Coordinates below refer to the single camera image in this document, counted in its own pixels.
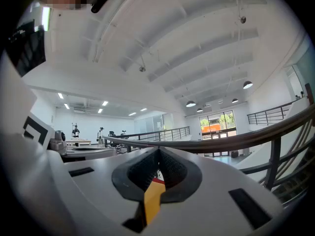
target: black rectangular slot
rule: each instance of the black rectangular slot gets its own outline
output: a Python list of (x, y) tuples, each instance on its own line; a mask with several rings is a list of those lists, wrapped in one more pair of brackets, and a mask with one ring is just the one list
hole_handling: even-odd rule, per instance
[(254, 229), (263, 226), (271, 220), (271, 217), (245, 190), (235, 189), (229, 191), (229, 194)]
[(77, 176), (84, 175), (93, 171), (94, 170), (91, 167), (87, 167), (87, 168), (83, 168), (79, 170), (69, 171), (69, 174), (72, 177), (77, 177)]

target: yellow object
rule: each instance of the yellow object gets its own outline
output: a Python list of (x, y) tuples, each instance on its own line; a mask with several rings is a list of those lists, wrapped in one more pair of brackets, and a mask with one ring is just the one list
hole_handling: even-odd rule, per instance
[(164, 184), (151, 182), (149, 188), (144, 193), (144, 209), (148, 225), (159, 212), (159, 201), (163, 192), (165, 192)]

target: floor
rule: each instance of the floor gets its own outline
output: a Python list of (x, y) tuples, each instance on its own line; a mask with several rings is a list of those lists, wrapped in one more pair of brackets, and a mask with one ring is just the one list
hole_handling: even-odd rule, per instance
[(242, 160), (244, 160), (246, 157), (247, 156), (238, 156), (236, 158), (232, 158), (230, 156), (221, 156), (221, 157), (208, 157), (208, 158), (234, 166), (238, 164), (239, 162), (241, 162)]

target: orange vehicle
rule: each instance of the orange vehicle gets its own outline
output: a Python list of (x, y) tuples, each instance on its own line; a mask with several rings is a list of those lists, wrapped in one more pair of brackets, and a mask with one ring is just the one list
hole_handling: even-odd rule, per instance
[(210, 126), (201, 127), (202, 133), (221, 130), (220, 123), (210, 124)]

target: railing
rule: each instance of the railing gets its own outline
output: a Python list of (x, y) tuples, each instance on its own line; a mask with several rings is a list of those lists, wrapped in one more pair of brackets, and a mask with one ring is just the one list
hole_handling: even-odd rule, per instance
[(135, 147), (136, 149), (131, 149), (131, 146), (126, 144), (126, 141), (151, 141), (151, 142), (170, 142), (170, 141), (177, 141), (181, 140), (182, 138), (190, 135), (190, 129), (189, 126), (183, 127), (183, 128), (174, 128), (169, 130), (162, 130), (162, 131), (155, 131), (155, 132), (149, 132), (149, 133), (141, 133), (141, 134), (132, 134), (132, 135), (122, 135), (122, 136), (113, 136), (111, 138), (120, 139), (121, 142), (115, 142), (112, 139), (109, 139), (109, 137), (105, 138), (105, 146), (112, 146), (116, 147), (117, 145), (123, 144), (126, 145), (125, 147), (119, 147), (119, 148), (127, 148), (127, 152), (131, 152), (133, 150), (142, 148), (142, 147)]
[(295, 101), (286, 103), (284, 105), (281, 105), (275, 108), (249, 114), (247, 115), (248, 122), (249, 124), (254, 124), (254, 125), (261, 124), (261, 125), (267, 125), (267, 126), (271, 124), (276, 124), (279, 121), (284, 120), (284, 117), (286, 116), (293, 102)]
[[(285, 181), (291, 180), (293, 177), (301, 174), (303, 170), (312, 164), (315, 156), (307, 161), (302, 167), (295, 169), (291, 174), (281, 177), (283, 172), (288, 169), (293, 160), (298, 154), (306, 149), (315, 148), (315, 137), (306, 142), (310, 129), (315, 119), (315, 104), (312, 104), (307, 109), (300, 113), (285, 119), (274, 125), (265, 127), (258, 131), (253, 131), (246, 134), (241, 134), (233, 137), (227, 137), (215, 140), (205, 141), (182, 141), (182, 142), (151, 142), (151, 141), (132, 141), (114, 137), (106, 137), (106, 139), (115, 143), (121, 143), (130, 148), (147, 148), (147, 147), (171, 147), (185, 150), (191, 153), (214, 153), (232, 151), (236, 149), (249, 148), (271, 141), (271, 156), (267, 163), (241, 169), (245, 174), (252, 174), (267, 170), (266, 177), (261, 182), (267, 189), (283, 184)], [(281, 153), (281, 137), (291, 131), (302, 127), (300, 134), (294, 142), (291, 149), (284, 156), (280, 157)]]

